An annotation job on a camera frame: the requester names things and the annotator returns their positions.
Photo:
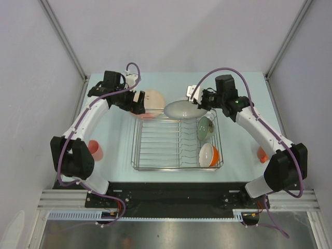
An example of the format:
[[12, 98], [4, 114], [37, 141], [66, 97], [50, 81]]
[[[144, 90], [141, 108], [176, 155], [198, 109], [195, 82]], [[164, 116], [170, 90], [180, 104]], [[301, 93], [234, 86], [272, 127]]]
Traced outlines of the pink cream tree plate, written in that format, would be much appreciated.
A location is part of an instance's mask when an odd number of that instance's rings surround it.
[[161, 92], [157, 90], [144, 90], [144, 114], [133, 114], [131, 115], [135, 118], [150, 120], [157, 118], [160, 114], [163, 113], [165, 108], [165, 99]]

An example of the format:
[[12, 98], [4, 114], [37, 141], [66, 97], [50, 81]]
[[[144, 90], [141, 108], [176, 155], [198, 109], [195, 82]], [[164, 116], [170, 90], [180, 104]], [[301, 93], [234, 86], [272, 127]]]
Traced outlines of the white deep plate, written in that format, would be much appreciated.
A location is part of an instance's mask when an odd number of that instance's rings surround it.
[[196, 105], [186, 100], [174, 101], [168, 104], [164, 110], [164, 114], [173, 120], [189, 120], [204, 116], [207, 111], [198, 109]]

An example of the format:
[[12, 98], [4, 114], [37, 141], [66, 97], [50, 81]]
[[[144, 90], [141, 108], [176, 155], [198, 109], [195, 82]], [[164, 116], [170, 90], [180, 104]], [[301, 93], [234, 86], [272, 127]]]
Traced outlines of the metal wire dish rack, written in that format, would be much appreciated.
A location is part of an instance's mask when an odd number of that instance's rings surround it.
[[[167, 117], [163, 109], [151, 109], [154, 117], [136, 118], [132, 140], [131, 164], [138, 171], [216, 171], [223, 164], [222, 143], [216, 110], [204, 114], [216, 128], [207, 141], [197, 137], [199, 118], [175, 120]], [[219, 160], [216, 165], [199, 164], [202, 146], [210, 143], [216, 147]]]

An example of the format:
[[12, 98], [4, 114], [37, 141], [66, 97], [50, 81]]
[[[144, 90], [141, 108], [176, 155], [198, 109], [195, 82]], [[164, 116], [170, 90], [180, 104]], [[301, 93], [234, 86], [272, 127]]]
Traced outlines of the orange bowl white inside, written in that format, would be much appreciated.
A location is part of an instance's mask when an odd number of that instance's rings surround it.
[[214, 167], [220, 160], [219, 151], [211, 143], [205, 143], [199, 152], [200, 167]]

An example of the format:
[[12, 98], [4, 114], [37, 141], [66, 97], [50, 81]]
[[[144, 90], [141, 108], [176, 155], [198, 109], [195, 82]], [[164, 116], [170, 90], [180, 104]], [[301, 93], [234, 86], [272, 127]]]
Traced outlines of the orange mug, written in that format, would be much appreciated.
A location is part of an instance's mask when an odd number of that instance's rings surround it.
[[268, 161], [268, 155], [266, 154], [266, 152], [263, 150], [262, 147], [259, 147], [257, 150], [257, 157], [260, 161], [260, 163], [265, 163], [266, 161]]

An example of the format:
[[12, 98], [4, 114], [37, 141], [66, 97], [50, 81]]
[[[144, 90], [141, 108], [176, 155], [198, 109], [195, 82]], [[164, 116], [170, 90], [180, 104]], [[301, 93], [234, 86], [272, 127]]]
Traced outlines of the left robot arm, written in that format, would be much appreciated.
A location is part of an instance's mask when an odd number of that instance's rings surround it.
[[54, 136], [50, 141], [60, 185], [70, 185], [62, 181], [62, 177], [72, 178], [72, 184], [82, 184], [89, 191], [98, 193], [96, 200], [105, 208], [114, 203], [115, 195], [108, 191], [108, 180], [95, 166], [95, 159], [88, 149], [90, 136], [112, 106], [133, 114], [145, 113], [145, 93], [135, 90], [140, 81], [140, 73], [105, 71], [103, 80], [89, 90], [85, 107], [71, 127], [62, 136]]

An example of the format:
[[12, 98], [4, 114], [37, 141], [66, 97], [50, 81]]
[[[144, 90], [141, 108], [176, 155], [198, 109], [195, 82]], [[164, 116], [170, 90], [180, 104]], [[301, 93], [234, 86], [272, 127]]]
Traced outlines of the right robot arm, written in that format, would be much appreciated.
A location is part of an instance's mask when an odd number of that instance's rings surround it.
[[288, 191], [291, 185], [298, 185], [300, 198], [304, 191], [304, 179], [308, 172], [308, 149], [303, 143], [295, 144], [262, 118], [254, 107], [250, 94], [239, 96], [235, 80], [231, 75], [215, 78], [216, 89], [201, 89], [193, 92], [198, 108], [210, 110], [219, 108], [226, 117], [244, 130], [267, 154], [268, 165], [262, 176], [245, 184], [240, 191], [239, 201], [245, 208], [252, 208], [258, 198], [279, 191]]

